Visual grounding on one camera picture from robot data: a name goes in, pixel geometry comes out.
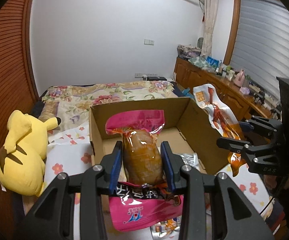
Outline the person's right hand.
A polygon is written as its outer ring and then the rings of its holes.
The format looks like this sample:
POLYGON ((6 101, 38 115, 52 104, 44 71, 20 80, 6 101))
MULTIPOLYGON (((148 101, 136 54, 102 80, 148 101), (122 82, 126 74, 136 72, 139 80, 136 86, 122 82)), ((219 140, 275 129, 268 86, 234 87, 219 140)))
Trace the person's right hand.
POLYGON ((283 189, 288 189, 289 175, 287 175, 286 177, 264 175, 264 184, 270 190, 277 189, 280 186, 282 186, 283 189))

